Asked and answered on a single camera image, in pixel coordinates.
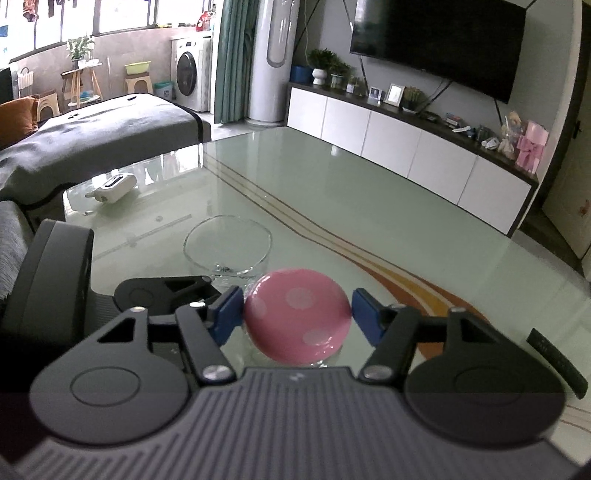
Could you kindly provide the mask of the plush doll bouquet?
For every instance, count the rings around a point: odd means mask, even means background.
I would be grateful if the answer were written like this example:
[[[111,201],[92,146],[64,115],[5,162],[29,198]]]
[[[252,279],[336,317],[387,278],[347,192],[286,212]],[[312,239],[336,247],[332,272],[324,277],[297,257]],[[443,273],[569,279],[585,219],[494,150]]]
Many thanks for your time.
[[[524,131],[524,124],[516,111],[509,112],[501,126],[500,144],[497,152],[511,161],[518,156],[517,144]]]

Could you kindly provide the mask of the clear drinking glass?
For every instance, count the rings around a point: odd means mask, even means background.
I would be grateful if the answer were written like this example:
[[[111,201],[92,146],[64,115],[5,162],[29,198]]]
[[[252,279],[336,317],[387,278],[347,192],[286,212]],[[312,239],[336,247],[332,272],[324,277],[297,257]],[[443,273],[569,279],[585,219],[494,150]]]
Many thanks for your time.
[[[183,254],[190,271],[211,278],[221,293],[232,286],[246,291],[266,274],[273,235],[252,219],[235,215],[208,218],[186,235]]]

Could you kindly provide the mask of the white handheld device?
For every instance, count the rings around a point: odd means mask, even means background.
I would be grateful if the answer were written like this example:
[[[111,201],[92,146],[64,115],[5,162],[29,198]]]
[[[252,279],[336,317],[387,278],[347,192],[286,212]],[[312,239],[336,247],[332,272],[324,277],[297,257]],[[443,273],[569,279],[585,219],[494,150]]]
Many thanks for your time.
[[[136,184],[137,179],[133,174],[120,173],[102,186],[86,193],[85,197],[103,204],[114,204],[131,192]]]

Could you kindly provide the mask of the white tv cabinet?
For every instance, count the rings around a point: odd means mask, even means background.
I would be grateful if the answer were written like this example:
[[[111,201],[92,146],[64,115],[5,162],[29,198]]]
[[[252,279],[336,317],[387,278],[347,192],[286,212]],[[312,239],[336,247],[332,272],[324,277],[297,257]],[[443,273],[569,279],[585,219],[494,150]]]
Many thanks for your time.
[[[384,167],[508,236],[539,186],[534,174],[447,127],[319,86],[288,85],[287,126]]]

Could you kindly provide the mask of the green curtain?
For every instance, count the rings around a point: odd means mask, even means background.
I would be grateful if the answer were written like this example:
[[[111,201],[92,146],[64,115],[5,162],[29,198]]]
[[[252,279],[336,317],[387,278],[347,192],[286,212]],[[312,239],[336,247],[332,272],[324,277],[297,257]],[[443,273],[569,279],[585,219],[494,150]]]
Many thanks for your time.
[[[259,1],[224,1],[218,29],[214,94],[214,122],[233,123],[245,118]]]

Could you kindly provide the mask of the pink gift box with bow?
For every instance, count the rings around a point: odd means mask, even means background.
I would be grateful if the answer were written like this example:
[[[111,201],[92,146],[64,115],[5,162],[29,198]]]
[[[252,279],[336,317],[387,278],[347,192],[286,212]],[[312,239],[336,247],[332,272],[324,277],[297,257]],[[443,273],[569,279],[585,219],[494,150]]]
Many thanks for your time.
[[[524,134],[517,142],[516,164],[531,174],[535,174],[549,137],[549,132],[540,124],[529,121]]]

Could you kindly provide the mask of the white washing machine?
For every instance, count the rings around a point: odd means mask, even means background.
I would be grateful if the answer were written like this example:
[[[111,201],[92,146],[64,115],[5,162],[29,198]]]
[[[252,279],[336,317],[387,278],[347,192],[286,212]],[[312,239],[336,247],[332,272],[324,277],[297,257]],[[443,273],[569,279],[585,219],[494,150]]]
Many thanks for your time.
[[[196,112],[211,110],[212,35],[171,41],[171,76],[178,104]]]

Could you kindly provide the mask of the pink polka dot cap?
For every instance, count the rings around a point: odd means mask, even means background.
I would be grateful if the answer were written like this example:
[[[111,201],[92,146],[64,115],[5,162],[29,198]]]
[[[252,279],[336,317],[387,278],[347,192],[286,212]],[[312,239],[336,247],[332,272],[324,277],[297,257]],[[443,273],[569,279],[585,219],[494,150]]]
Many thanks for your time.
[[[329,276],[309,269],[276,270],[256,281],[245,298],[243,322],[270,357],[318,355],[342,347],[352,325],[349,299]]]

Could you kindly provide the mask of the potted plant white pot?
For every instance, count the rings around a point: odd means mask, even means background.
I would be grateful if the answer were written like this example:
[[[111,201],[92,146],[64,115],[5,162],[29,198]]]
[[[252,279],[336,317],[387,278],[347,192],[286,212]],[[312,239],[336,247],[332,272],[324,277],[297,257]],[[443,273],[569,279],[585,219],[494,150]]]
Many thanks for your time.
[[[329,75],[329,67],[335,59],[335,53],[329,49],[312,49],[307,54],[308,66],[311,67],[312,83],[315,86],[325,84]]]

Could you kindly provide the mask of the black wall television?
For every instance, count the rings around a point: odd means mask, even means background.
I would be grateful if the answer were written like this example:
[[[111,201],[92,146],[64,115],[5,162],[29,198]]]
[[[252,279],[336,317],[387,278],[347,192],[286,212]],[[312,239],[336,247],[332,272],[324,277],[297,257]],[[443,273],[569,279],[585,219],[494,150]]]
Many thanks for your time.
[[[510,1],[356,3],[351,51],[425,71],[507,103],[527,10]]]

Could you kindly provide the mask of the white photo frame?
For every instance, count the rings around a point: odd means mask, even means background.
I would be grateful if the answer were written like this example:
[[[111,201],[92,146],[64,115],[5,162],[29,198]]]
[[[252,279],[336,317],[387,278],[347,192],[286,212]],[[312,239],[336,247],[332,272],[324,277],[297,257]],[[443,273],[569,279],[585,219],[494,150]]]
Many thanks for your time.
[[[405,86],[391,83],[383,102],[394,107],[400,107],[404,99],[405,90]]]

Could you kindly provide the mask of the white tower air conditioner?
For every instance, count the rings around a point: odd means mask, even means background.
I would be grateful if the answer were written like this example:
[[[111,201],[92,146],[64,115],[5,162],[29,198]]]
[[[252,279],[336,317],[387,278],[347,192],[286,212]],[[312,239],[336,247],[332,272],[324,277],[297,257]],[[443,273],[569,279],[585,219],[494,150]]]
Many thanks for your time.
[[[300,3],[300,0],[259,2],[246,114],[249,123],[261,126],[283,123]]]

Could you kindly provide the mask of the white interior door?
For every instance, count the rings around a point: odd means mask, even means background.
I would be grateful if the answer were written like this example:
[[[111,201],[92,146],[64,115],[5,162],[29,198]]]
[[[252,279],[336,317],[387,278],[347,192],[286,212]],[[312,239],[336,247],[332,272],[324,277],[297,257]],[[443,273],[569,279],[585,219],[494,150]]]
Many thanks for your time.
[[[590,247],[590,80],[573,135],[543,211],[582,259]]]

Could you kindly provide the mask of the orange cushion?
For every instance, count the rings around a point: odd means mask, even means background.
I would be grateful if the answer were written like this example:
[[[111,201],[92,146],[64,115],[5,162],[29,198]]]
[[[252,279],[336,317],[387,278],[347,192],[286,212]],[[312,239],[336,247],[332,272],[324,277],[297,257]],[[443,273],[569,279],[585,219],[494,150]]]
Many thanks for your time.
[[[0,106],[0,149],[10,147],[38,129],[37,95],[19,98]]]

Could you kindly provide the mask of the small cactus plant pot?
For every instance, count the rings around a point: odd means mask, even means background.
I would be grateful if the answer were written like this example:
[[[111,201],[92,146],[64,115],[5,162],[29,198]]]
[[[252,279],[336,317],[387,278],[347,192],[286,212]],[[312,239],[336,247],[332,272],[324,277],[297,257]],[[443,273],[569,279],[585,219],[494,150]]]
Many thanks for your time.
[[[407,112],[418,112],[425,98],[424,92],[412,86],[407,86],[404,90],[402,108]]]

